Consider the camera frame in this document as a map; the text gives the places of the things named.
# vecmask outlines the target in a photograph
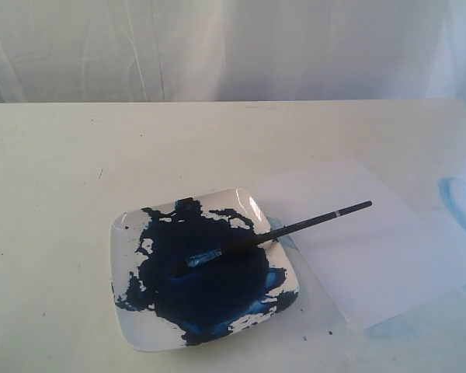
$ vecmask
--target white curtain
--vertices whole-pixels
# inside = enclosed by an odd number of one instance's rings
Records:
[[[0,0],[0,101],[458,97],[466,0]]]

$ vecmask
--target paintbrush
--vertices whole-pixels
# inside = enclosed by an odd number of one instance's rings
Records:
[[[372,203],[370,200],[367,202],[362,202],[360,204],[354,204],[353,206],[345,207],[341,210],[333,211],[328,214],[317,216],[308,220],[299,221],[298,223],[287,225],[285,227],[275,229],[267,233],[254,235],[253,237],[249,237],[240,242],[235,242],[231,245],[221,247],[219,249],[207,251],[206,253],[199,255],[189,256],[184,260],[178,260],[174,263],[174,265],[172,266],[172,276],[181,277],[195,270],[196,268],[203,266],[205,263],[209,263],[211,260],[217,259],[219,256],[228,255],[229,253],[238,252],[240,250],[248,249],[249,247],[257,246],[267,241],[278,239],[283,235],[289,235],[290,233],[294,233],[302,229],[312,227],[313,225],[321,224],[325,221],[332,220],[340,216],[362,210],[371,205]]]

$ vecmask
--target ceramic plate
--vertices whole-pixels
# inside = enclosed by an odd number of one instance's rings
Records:
[[[276,241],[220,256],[183,277],[171,275],[176,260],[269,230],[264,213],[241,189],[118,217],[110,256],[114,303],[127,342],[143,351],[194,346],[289,307],[298,282]]]

